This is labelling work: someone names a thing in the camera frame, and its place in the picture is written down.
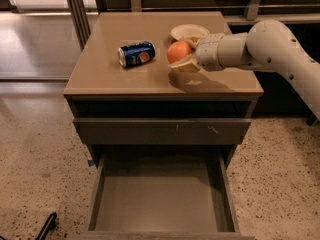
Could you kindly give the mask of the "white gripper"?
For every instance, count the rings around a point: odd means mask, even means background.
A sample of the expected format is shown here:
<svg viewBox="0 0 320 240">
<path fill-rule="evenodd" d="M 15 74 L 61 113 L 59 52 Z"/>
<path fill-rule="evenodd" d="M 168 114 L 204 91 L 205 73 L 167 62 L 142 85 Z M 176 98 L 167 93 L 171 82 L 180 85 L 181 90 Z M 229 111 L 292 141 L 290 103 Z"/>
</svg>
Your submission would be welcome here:
<svg viewBox="0 0 320 240">
<path fill-rule="evenodd" d="M 220 65 L 218 48 L 223 33 L 210 34 L 204 38 L 203 35 L 185 35 L 181 41 L 187 42 L 192 48 L 196 48 L 195 56 L 182 59 L 170 65 L 171 69 L 180 73 L 196 73 L 200 67 L 208 72 L 222 71 Z"/>
</svg>

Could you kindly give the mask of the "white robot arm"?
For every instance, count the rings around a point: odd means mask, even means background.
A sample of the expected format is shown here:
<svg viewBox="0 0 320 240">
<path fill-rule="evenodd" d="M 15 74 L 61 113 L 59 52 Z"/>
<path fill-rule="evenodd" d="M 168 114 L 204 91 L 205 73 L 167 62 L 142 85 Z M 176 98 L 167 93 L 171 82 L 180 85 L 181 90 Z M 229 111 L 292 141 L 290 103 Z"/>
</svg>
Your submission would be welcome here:
<svg viewBox="0 0 320 240">
<path fill-rule="evenodd" d="M 302 48 L 291 30 L 276 20 L 256 23 L 249 32 L 207 36 L 174 29 L 172 36 L 184 41 L 194 51 L 172 62 L 176 72 L 221 71 L 239 68 L 250 71 L 276 72 L 293 87 L 320 119 L 320 63 Z"/>
</svg>

